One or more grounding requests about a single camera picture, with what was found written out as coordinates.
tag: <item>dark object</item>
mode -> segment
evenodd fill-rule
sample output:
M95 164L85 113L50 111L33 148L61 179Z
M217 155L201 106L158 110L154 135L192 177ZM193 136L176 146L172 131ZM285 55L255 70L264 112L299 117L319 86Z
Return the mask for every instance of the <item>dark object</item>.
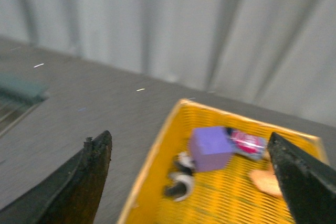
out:
M233 128L225 128L225 127L224 127L224 130L227 132L227 134L228 134L229 136L232 135Z
M0 211L3 224L89 224L95 218L112 150L104 131L39 185Z
M173 186L164 188L165 196L180 198L187 193L187 186L182 182L177 182Z
M177 160L174 160L173 163L180 172L185 173L189 176L193 175L193 171L191 170L191 168L184 166L182 163L180 163Z
M272 133L268 150L283 197L297 224L336 223L336 171Z

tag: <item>tan object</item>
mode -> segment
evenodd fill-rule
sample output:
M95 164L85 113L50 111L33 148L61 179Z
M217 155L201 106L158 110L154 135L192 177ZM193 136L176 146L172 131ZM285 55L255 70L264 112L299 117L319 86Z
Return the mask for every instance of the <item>tan object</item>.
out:
M275 197L282 197L272 164L269 165L268 170L252 170L250 178L260 191Z

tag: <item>gray floor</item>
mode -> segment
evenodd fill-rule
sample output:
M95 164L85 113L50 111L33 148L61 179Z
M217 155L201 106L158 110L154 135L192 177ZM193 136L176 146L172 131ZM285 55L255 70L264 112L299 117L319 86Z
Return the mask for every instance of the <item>gray floor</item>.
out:
M0 139L0 208L80 150L85 137L109 130L112 161L95 223L115 223L162 123L180 98L322 137L336 168L336 129L326 125L5 39L0 40L0 71L49 86L49 99Z

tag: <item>yellow plastic tray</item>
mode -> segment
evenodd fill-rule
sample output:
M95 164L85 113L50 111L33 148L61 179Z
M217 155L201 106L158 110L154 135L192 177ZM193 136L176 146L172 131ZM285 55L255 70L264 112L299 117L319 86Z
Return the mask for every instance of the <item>yellow plastic tray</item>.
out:
M161 128L118 220L122 223L294 223L286 203L260 192L249 179L252 169L267 163L234 155L229 164L212 172L196 173L193 193L174 202L163 196L172 160L187 150L195 127L227 126L269 139L277 132L298 147L328 163L321 140L312 135L252 120L190 100L180 100Z

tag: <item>black and white toy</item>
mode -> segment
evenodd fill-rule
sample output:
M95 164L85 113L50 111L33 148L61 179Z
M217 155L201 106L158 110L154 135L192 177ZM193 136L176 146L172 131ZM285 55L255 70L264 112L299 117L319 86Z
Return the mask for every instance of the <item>black and white toy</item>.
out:
M173 185L165 188L164 194L173 197L174 201L186 199L194 189L193 171L195 169L194 161L186 152L181 152L178 159L174 160L174 165L179 172L169 173L169 178L174 181Z

